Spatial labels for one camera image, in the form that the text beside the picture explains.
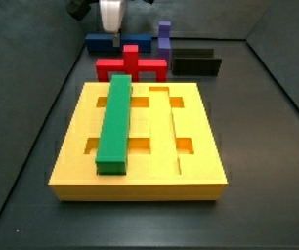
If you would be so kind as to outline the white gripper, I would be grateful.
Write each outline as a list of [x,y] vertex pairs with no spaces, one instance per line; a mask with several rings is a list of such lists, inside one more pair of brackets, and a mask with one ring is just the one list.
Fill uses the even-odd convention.
[[102,28],[113,34],[113,47],[120,47],[121,22],[125,14],[125,0],[98,0]]

